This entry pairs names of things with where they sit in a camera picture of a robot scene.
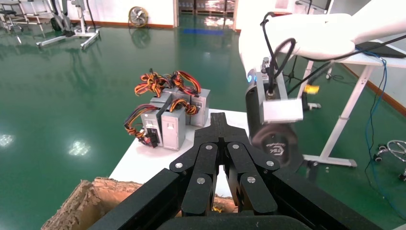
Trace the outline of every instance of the chair wheel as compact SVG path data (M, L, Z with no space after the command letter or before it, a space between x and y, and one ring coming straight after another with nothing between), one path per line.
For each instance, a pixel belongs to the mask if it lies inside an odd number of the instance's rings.
M374 156L373 156L373 160L376 161L376 162L381 162L381 161L382 161L382 157L377 156L377 155L374 155Z
M399 175L399 179L400 179L401 181L406 181L406 175L405 175L405 174L400 174L400 175Z

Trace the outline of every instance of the epoxy floor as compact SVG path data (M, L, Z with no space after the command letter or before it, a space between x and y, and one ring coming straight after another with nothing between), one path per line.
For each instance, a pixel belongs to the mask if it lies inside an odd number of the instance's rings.
M185 15L173 30L101 28L101 40L84 52L79 40L38 50L40 36L26 32L18 45L1 30L0 230L39 229L81 179L110 175L133 141L123 129L124 119L149 101L149 95L134 94L139 76L149 68L187 71L212 90L212 108L245 111L238 35L209 21ZM186 34L185 28L224 33ZM300 58L297 77L305 66ZM321 152L356 82L341 66L333 74L341 75L341 82L320 79L319 94L311 97L323 108L295 125L303 154ZM382 228L393 229L405 221L368 185L363 172L369 161L364 128L372 101L372 91L364 90L332 152L355 159L358 168L323 165L317 184ZM374 117L375 143L405 139L405 127L406 119L381 103ZM386 196L406 213L406 184L397 179L404 167L391 157L376 165Z

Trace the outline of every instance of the white table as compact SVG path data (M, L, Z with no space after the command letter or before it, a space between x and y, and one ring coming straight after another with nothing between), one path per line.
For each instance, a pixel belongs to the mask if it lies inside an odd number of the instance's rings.
M379 41L379 40L374 40L373 42L381 43L381 41ZM406 54L406 52L401 49L398 49L391 45L388 45L388 46L399 52ZM406 68L406 58L385 57L384 59L386 60L387 67ZM313 156L313 155L303 155L303 156L304 156L304 159L308 160L308 161L317 161L317 162L325 163L325 164L335 164L335 165L357 167L357 163L354 160L330 157L330 153L333 150L333 147L336 144L342 130L344 129L345 124L349 120L352 109L354 108L355 104L357 103L358 98L360 97L361 92L364 89L373 69L377 66L383 66L383 63L380 59L378 59L376 57L368 56L365 54L356 54L356 55L348 57L344 60L340 60L340 61L338 61L338 63L363 65L364 70L362 71L360 78L358 78L357 84L355 85L355 88L352 91L351 96L348 99L348 102L345 105L342 114L338 117L336 126L334 126L334 129L331 132L330 137L328 138L327 143L324 146L323 151L321 152L320 156ZM312 66L313 66L313 62L309 61L303 78L305 76L308 76L311 73ZM298 93L298 98L300 98L302 96L302 92L303 92L303 89L306 86L306 84L307 84L307 81L305 81L301 85L299 93Z
M247 114L242 112L226 111L209 109L209 113L226 114L227 123L230 126L235 126L245 129L248 134ZM206 127L210 126L210 114L206 122ZM115 167L110 175L118 181L134 181L137 183L145 183L155 176L163 168L169 168L169 164L190 149L193 146L194 131L198 127L186 126L186 139L179 151L173 151L157 147L155 149L147 147L138 142L133 141L131 146L125 152L123 158ZM223 168L220 167L217 177L216 191L219 196L231 196L230 189L226 180L226 174Z

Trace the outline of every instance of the cardboard box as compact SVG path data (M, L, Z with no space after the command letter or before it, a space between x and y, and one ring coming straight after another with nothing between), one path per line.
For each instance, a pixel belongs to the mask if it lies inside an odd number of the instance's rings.
M86 230L140 186L102 177L93 182L82 180L41 230ZM221 212L238 211L230 197L216 196L213 206Z

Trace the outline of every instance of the black cable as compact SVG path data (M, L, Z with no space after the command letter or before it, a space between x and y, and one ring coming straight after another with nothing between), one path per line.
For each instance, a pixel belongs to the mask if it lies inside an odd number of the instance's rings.
M94 32L96 32L96 24L94 23L93 15L92 15L91 9L89 7L89 0L86 0L86 4L88 6L88 10L89 10L90 18L91 18L91 23L93 23Z
M307 60L310 60L310 61L333 61L333 60L339 60L339 59L343 59L343 58L348 58L348 57L350 57L350 56L352 56L352 55L355 55L355 54L359 54L359 53L363 53L363 52L366 52L366 51L370 51L370 50L373 50L373 49L376 49L376 48L379 48L379 47L383 47L383 46L385 46L385 45L387 45L387 44L390 44L390 43L393 43L393 42L397 42L397 41L402 40L402 39L405 39L405 38L406 38L406 35L403 35L403 36L400 36L400 37L398 37L398 38L389 40L389 41L387 41L387 42L379 43L379 44L376 44L376 45L371 46L371 47L369 47L369 48L360 49L360 50L358 50L358 51L355 51L355 52L352 52L352 53L349 53L349 54L345 54L345 55L341 55L341 56L339 56L339 57L335 57L335 58L331 58L331 59L312 59L312 58L307 58L307 57L306 57L306 59L307 59Z
M283 68L285 67L286 63L289 60L290 55L293 52L294 46L296 44L296 40L294 38L289 38L286 39L284 42L282 42L277 48L275 53L272 50L271 44L269 43L269 39L268 39L268 35L266 33L266 29L265 29L265 24L267 22L269 22L269 20L267 19L268 16L271 17L275 17L276 15L273 12L268 12L266 13L266 15L264 16L264 19L262 20L262 22L260 23L260 25L262 26L262 31L264 33L264 37L265 37L265 42L267 44L269 53L271 55L271 61L270 61L270 67L267 69L267 74L268 74L268 78L269 78L269 88L268 88L268 93L272 93L273 92L273 81L274 79L279 76L279 74L282 72ZM278 63L276 62L276 55L278 53L280 53L280 51L282 50L282 48L287 44L287 43L291 43L291 46L289 48L288 53L286 54L285 59L283 60L281 67L278 67Z
M265 37L265 42L267 44L269 53L271 54L271 61L269 63L269 68L267 69L267 74L268 74L268 79L269 79L269 88L268 88L268 92L272 93L272 90L269 91L269 89L272 89L273 86L273 79L274 79L274 68L278 69L278 64L276 63L276 58L275 55L272 51L272 47L271 44L269 43L269 39L268 39L268 35L266 33L266 29L265 29L265 24L267 22L269 22L269 20L267 19L267 17L271 15L272 17L275 16L275 14L273 12L268 12L266 13L266 15L264 16L264 19L262 20L262 22L260 23L260 25L262 26L262 31L264 33L264 37Z
M289 42L291 43L291 46L289 47L289 50L286 53L286 57L283 60L281 66L279 67L278 71L275 73L275 76L274 76L275 78L279 76L279 74L282 72L283 68L285 67L286 63L288 62L289 57L291 56L291 54L293 52L294 46L296 45L296 40L294 38L288 38L284 42L282 42L275 50L275 56L277 56L281 52L282 48Z
M288 91L288 95L293 92L293 90L295 90L298 86L300 86L303 82L305 82L306 80L308 80L309 78L311 78L312 76L314 76L316 73L318 73L318 75L315 76L315 78L317 78L318 76L320 76L320 74L322 74L324 71L328 70L331 66L332 66L333 62L326 62L323 65L321 65L319 68L317 68L315 71L313 71L312 73L310 73L307 77L303 78L299 83L297 83L295 86L293 86L289 91Z
M307 14L310 12L310 7L312 7L313 0L309 0L309 9L307 9Z

